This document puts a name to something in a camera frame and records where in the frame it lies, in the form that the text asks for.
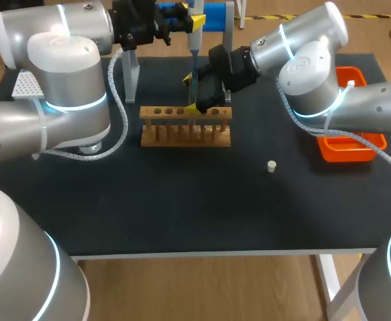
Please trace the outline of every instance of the floor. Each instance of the floor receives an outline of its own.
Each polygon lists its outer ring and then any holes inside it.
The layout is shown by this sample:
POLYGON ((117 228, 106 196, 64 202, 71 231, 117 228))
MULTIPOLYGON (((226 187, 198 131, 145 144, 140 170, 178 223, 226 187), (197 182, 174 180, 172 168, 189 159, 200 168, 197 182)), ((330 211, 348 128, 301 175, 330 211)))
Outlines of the floor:
MULTIPOLYGON (((57 2, 75 2, 47 0, 57 2)), ((109 6, 111 0, 104 1, 109 6)), ((300 14, 321 0, 248 0, 247 15, 300 14)), ((391 0, 335 0, 343 14, 391 14, 391 0)), ((246 21, 236 30, 234 46, 276 28, 280 21, 246 21)), ((348 19, 346 53, 375 53, 391 81, 391 19, 348 19)), ((207 53, 221 40, 208 34, 207 53)), ((138 49, 140 56, 186 56, 186 36, 173 35, 138 49)), ((0 79, 3 65, 0 59, 0 79)), ((335 255, 343 282, 357 255, 335 255)), ((92 291, 90 321, 100 320, 325 320, 318 274, 310 256, 129 259, 85 261, 82 267, 92 291)), ((347 320, 359 320, 353 311, 347 320)))

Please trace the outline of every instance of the table leg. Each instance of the table leg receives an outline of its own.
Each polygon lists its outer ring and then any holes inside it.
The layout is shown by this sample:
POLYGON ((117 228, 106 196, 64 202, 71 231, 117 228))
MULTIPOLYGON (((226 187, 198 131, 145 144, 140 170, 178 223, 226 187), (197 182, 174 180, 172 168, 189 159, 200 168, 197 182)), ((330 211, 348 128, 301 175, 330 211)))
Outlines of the table leg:
POLYGON ((323 294, 327 303, 326 313, 329 321, 341 321, 351 311, 357 303, 357 281, 358 274, 368 255, 365 255, 345 281, 340 286, 338 275, 336 274, 335 263, 332 254, 319 254, 315 256, 320 273, 323 294))

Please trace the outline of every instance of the black tabletop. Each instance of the black tabletop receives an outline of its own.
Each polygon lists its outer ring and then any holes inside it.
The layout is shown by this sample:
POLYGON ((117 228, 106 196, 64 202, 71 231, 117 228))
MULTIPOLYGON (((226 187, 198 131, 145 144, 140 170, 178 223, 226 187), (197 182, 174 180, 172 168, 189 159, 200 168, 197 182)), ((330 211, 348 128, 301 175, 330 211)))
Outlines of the black tabletop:
MULTIPOLYGON (((385 80, 373 55, 338 55, 337 65, 359 67, 370 84, 385 80)), ((286 114, 272 79, 232 95, 231 148, 141 148, 139 106, 186 106, 181 80, 191 64, 140 58, 140 66, 137 101, 126 105, 129 133, 115 154, 0 165, 0 189, 70 255, 351 249, 376 247, 391 234, 391 166, 379 157, 325 162, 286 114)), ((0 100, 11 99, 16 77, 6 71, 0 100)), ((116 85, 123 92, 120 68, 116 85)), ((122 128, 108 97, 104 148, 122 128)))

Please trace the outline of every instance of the wooden test tube rack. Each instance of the wooden test tube rack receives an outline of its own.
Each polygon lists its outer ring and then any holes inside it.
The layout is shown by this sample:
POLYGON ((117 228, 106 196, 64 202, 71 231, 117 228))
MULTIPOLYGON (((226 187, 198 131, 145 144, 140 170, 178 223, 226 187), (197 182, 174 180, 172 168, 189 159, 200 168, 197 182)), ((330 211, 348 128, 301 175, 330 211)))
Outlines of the wooden test tube rack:
POLYGON ((233 117, 231 107, 214 107, 206 114, 183 107, 141 106, 140 118, 145 120, 142 147, 229 147, 231 131, 227 124, 233 117), (161 120, 165 124, 152 124, 161 120), (211 120, 220 125, 171 124, 173 120, 211 120))

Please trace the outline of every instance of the orange container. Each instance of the orange container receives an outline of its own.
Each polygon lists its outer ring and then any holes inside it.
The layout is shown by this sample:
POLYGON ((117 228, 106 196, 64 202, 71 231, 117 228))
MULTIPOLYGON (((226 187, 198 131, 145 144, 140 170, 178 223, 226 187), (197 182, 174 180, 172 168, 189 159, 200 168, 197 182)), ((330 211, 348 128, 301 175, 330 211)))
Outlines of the orange container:
MULTIPOLYGON (((356 67, 336 67, 336 75, 340 87, 345 88, 350 80, 355 81, 355 87, 367 85, 362 72, 356 67)), ((356 134, 382 150, 387 147, 387 141, 383 134, 367 132, 357 132, 356 134)), ((376 156, 371 148, 349 137, 317 137, 317 141, 323 158, 331 163, 369 162, 376 156)))

